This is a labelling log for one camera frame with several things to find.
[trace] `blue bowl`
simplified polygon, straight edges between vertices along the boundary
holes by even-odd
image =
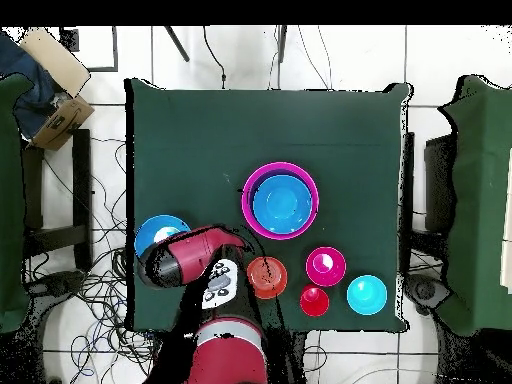
[[[135,235],[135,254],[140,257],[153,243],[183,231],[190,231],[190,227],[175,216],[157,215],[149,218]]]
[[[264,180],[253,200],[254,217],[267,231],[290,234],[311,215],[311,193],[300,179],[275,175]]]

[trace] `white tile floor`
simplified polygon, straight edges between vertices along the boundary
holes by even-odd
[[[95,106],[95,113],[84,127],[93,140],[93,175],[107,190],[106,204],[113,206],[126,188],[123,171],[114,152],[125,138],[123,78],[138,77],[166,89],[219,89],[221,72],[210,56],[201,27],[175,27],[175,32],[191,61],[181,58],[163,27],[117,27],[119,71],[94,73],[81,95]],[[301,27],[309,55],[328,85],[329,67],[316,26]],[[414,209],[425,212],[424,165],[422,150],[429,138],[450,132],[446,119],[436,107],[451,100],[457,78],[464,74],[484,74],[501,86],[512,84],[512,31],[499,26],[322,26],[330,55],[332,86],[339,90],[382,90],[388,84],[407,81],[414,87],[409,108],[408,129],[416,133]],[[110,31],[82,31],[81,46],[111,46]],[[207,28],[210,46],[224,65],[226,88],[263,90],[269,84],[272,57],[276,52],[274,26],[212,26]],[[87,63],[90,53],[79,55],[86,66],[111,66]],[[270,84],[277,87],[274,67]],[[281,89],[322,88],[323,83],[308,61],[297,26],[290,26],[285,59],[281,67]],[[69,142],[46,157],[66,184],[71,185]],[[125,149],[117,152],[125,167]],[[44,217],[46,227],[71,223],[71,195],[47,169],[44,173]],[[95,181],[93,187],[96,240],[101,227],[111,227],[103,203],[105,194]],[[125,197],[117,203],[115,214],[126,219]],[[414,227],[424,228],[424,217],[414,216]],[[112,247],[122,246],[124,236],[110,233]],[[95,244],[95,255],[107,249],[106,241]],[[73,268],[72,251],[52,252],[46,270]],[[432,384],[437,366],[437,339],[433,322],[416,313],[408,300],[403,304],[410,329],[404,334],[322,332],[320,345],[327,352],[309,349],[304,357],[309,384]],[[85,334],[95,322],[91,312],[78,300],[70,300],[52,312],[45,337],[48,373],[64,383],[76,373],[71,360],[71,342]],[[308,336],[307,345],[316,345],[318,333]],[[80,351],[83,346],[74,347]],[[115,353],[94,354],[97,373],[80,376],[75,384],[98,384],[111,367]],[[103,384],[140,384],[144,376],[137,365],[124,358],[112,366]]]

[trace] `green cloth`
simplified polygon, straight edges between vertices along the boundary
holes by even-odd
[[[20,74],[0,80],[0,333],[19,328],[29,302],[21,285],[25,199],[21,139],[13,107],[31,88],[32,83]]]
[[[467,76],[453,102],[440,109],[453,119],[457,131],[457,204],[446,276],[454,294],[439,306],[438,314],[461,336],[482,328],[512,330],[512,295],[500,285],[512,91]]]
[[[287,241],[259,237],[288,271],[279,296],[286,326],[403,331],[395,316],[401,103],[407,84],[388,92],[165,91],[131,80],[134,110],[135,229],[148,218],[175,215],[191,228],[246,224],[240,196],[249,175],[274,161],[295,163],[316,182],[320,204],[311,227]],[[307,255],[333,246],[347,261],[343,280],[327,288],[330,307],[304,315]],[[373,274],[388,290],[374,316],[346,300],[354,278]],[[153,290],[135,277],[136,330],[170,329],[183,288]],[[264,327],[278,326],[275,300],[258,301]]]

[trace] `magenta bowl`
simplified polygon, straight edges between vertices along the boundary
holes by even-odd
[[[311,193],[311,214],[309,218],[306,220],[302,227],[290,234],[275,234],[271,231],[268,231],[256,220],[252,210],[254,193],[260,184],[267,178],[276,175],[290,175],[300,179]],[[313,181],[313,178],[311,178],[311,176],[300,166],[288,162],[272,162],[263,165],[261,168],[258,168],[247,179],[244,185],[244,190],[242,192],[242,212],[244,214],[245,220],[259,235],[272,240],[288,240],[301,235],[315,220],[318,213],[318,204],[318,190],[316,188],[315,182]]]

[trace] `blue cup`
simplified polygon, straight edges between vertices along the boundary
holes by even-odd
[[[360,315],[374,315],[384,308],[387,301],[385,284],[373,275],[362,275],[353,280],[347,289],[349,306]]]

